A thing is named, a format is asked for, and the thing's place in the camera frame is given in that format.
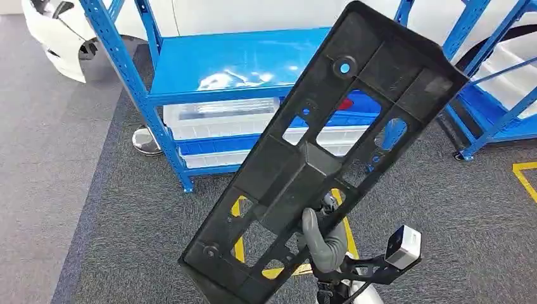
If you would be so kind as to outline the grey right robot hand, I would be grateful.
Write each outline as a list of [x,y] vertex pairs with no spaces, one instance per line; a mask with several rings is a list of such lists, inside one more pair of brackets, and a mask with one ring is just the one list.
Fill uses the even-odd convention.
[[301,214],[301,231],[297,235],[297,247],[308,247],[317,270],[329,273],[339,270],[348,249],[343,221],[323,236],[319,229],[319,217],[313,208],[305,208]]

